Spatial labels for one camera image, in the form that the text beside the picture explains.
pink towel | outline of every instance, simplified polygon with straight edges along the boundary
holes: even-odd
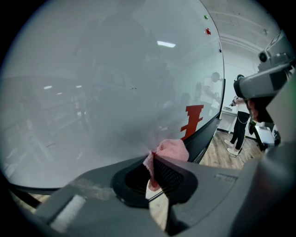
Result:
[[[145,165],[150,172],[151,178],[149,183],[149,189],[152,191],[157,191],[160,188],[159,184],[154,179],[153,158],[155,154],[158,156],[166,156],[180,161],[188,161],[189,158],[189,153],[186,150],[186,147],[181,139],[163,140],[158,146],[156,152],[149,152],[149,155],[144,160],[143,165]]]

standing person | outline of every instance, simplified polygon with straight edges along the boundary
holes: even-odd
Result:
[[[201,85],[200,93],[200,102],[204,105],[203,114],[205,116],[209,116],[211,106],[213,101],[216,100],[220,102],[220,96],[218,93],[214,93],[214,83],[220,80],[220,75],[217,72],[214,72],[210,77],[206,77],[203,80]]]
[[[236,77],[236,80],[240,80],[244,78],[243,75],[239,74]],[[231,141],[224,140],[224,142],[231,146],[232,148],[227,148],[227,151],[235,156],[239,154],[239,151],[241,149],[241,145],[244,141],[244,136],[245,136],[245,129],[247,122],[250,117],[249,110],[247,108],[246,103],[242,98],[238,98],[235,96],[233,99],[232,103],[230,104],[231,106],[237,106],[237,119],[234,125],[234,132]]]

wooden floor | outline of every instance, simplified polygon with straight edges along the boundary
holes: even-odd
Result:
[[[237,156],[233,157],[231,154],[227,152],[227,148],[229,147],[224,140],[231,140],[232,135],[229,135],[226,132],[217,131],[215,136],[213,137],[206,153],[204,154],[200,164],[221,168],[234,168],[234,169],[242,169],[245,162],[252,158],[260,158],[263,153],[257,146],[257,143],[251,139],[245,139],[243,143],[242,152]],[[150,191],[147,188],[146,197],[150,198],[154,196],[156,193]],[[32,194],[35,198],[40,200],[41,202],[45,202],[49,197],[47,195],[36,195]],[[15,197],[15,200],[24,208],[34,212],[35,209],[29,207],[24,202],[18,200]],[[165,195],[161,195],[157,199],[153,200],[149,203],[150,214],[152,218],[156,221],[159,227],[164,230],[167,222],[167,211],[168,211],[168,199]]]

shoe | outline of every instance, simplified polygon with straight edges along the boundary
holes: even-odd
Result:
[[[224,140],[224,142],[225,142],[227,145],[231,146],[231,147],[234,146],[234,144],[232,144],[230,141]]]
[[[227,148],[227,151],[232,155],[235,155],[235,156],[239,155],[239,150],[236,151],[234,148]]]

red letter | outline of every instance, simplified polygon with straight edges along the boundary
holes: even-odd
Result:
[[[186,134],[183,138],[181,138],[182,140],[185,140],[190,135],[195,133],[198,122],[203,120],[203,117],[199,118],[199,115],[200,115],[203,107],[204,107],[203,105],[202,106],[187,106],[186,107],[186,111],[188,112],[188,116],[189,116],[189,121],[188,121],[187,125],[181,127],[181,131],[186,129]]]

